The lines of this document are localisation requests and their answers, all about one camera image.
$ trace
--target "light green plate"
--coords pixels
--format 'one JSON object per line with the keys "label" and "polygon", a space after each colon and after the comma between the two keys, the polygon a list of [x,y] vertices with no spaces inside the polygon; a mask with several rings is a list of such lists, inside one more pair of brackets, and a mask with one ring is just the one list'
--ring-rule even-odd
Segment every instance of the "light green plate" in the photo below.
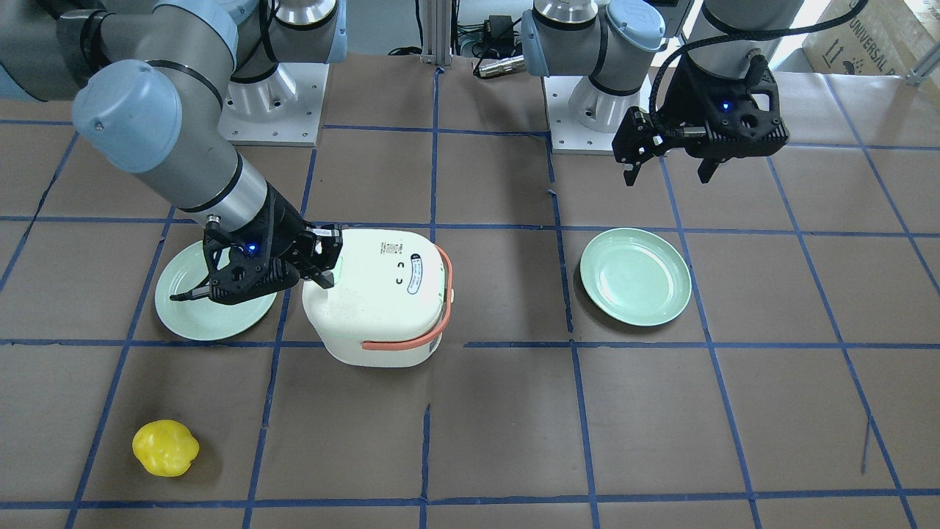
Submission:
{"label": "light green plate", "polygon": [[[219,265],[227,265],[223,252]],[[195,301],[170,301],[195,287],[206,277],[202,242],[196,242],[174,257],[157,280],[154,304],[167,329],[189,340],[212,341],[234,336],[255,325],[271,309],[277,294],[249,299],[238,305],[222,305],[207,297]]]}
{"label": "light green plate", "polygon": [[581,255],[581,280],[602,311],[642,327],[672,320],[692,294],[689,267],[679,252],[661,237],[634,228],[594,237]]}

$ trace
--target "cardboard box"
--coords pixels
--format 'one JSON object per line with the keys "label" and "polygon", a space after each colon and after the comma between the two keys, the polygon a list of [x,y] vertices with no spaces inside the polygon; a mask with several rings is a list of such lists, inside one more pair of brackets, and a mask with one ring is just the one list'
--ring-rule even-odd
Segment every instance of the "cardboard box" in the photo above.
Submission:
{"label": "cardboard box", "polygon": [[[832,0],[821,21],[855,6]],[[851,75],[906,75],[940,39],[940,0],[869,0],[848,23],[811,33],[803,42],[813,70]],[[940,109],[940,69],[920,86]]]}

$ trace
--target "white mounting plate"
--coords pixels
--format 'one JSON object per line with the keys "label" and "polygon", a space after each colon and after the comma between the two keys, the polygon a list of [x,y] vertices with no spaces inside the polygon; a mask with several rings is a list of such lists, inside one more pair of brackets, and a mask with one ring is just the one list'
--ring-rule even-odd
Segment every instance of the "white mounting plate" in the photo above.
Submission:
{"label": "white mounting plate", "polygon": [[297,101],[278,108],[274,120],[249,121],[224,108],[219,134],[233,145],[316,147],[328,64],[282,63],[297,83]]}
{"label": "white mounting plate", "polygon": [[[612,154],[610,144],[614,134],[601,133],[588,129],[572,115],[568,109],[568,100],[574,87],[582,77],[561,75],[544,77],[545,108],[548,111],[548,124],[552,130],[552,152],[559,154]],[[643,86],[636,94],[636,106],[647,110],[652,86],[650,79],[643,79]]]}

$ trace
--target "red handle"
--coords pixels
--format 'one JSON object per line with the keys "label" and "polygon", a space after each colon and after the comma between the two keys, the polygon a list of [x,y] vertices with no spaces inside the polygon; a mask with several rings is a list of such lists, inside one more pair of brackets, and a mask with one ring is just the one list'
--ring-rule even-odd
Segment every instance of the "red handle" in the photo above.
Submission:
{"label": "red handle", "polygon": [[450,305],[454,301],[453,296],[453,286],[454,286],[454,268],[450,263],[450,258],[447,257],[447,254],[441,249],[441,247],[434,245],[437,248],[437,251],[441,253],[441,259],[444,261],[445,268],[447,269],[447,276],[444,283],[444,315],[441,317],[441,320],[437,322],[437,325],[433,329],[425,332],[421,336],[414,338],[413,340],[405,340],[404,342],[372,342],[366,341],[362,343],[362,348],[367,351],[404,351],[406,349],[414,349],[416,347],[421,347],[422,345],[427,345],[433,342],[438,336],[444,332],[444,328],[447,327],[447,324],[450,323]]}

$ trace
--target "yellow bell pepper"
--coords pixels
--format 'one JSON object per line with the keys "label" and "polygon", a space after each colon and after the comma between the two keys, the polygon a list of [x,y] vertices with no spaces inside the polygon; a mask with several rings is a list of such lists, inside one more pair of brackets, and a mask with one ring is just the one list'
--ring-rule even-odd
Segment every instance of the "yellow bell pepper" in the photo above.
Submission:
{"label": "yellow bell pepper", "polygon": [[143,425],[132,447],[147,472],[162,477],[183,475],[199,453],[199,441],[189,428],[170,419]]}

